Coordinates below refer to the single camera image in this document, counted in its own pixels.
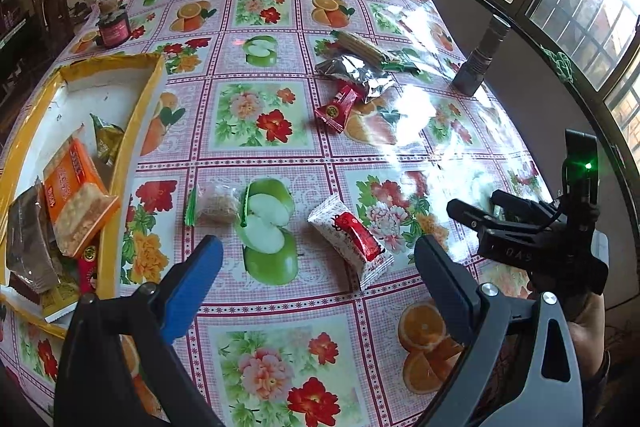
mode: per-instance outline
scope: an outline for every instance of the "table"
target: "table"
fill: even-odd
[[[550,200],[490,90],[469,98],[450,88],[464,56],[433,2],[120,3],[133,28],[126,44],[98,48],[94,12],[54,67],[100,54],[166,56],[166,92],[146,133],[135,190],[123,202],[129,230],[121,295],[157,282],[214,233],[225,248],[222,270],[174,346],[226,425],[411,425],[434,396],[417,394],[428,387],[420,372],[435,342],[423,333],[442,327],[413,264],[415,240],[433,233],[479,282],[526,296],[526,274],[476,256],[476,234],[450,220],[446,204],[460,198],[487,207],[497,188]],[[396,74],[398,83],[356,106],[338,135],[314,119],[313,108],[337,90],[314,66],[334,53],[330,32],[340,27],[404,50],[421,72]],[[182,225],[190,190],[212,182],[240,190],[253,182],[252,194],[266,194],[250,208],[252,237],[233,226]],[[336,192],[394,253],[392,269],[364,292],[306,222]],[[0,309],[0,357],[45,410],[60,347]],[[134,381],[155,407],[141,378]],[[305,416],[298,411],[312,395],[320,401]]]

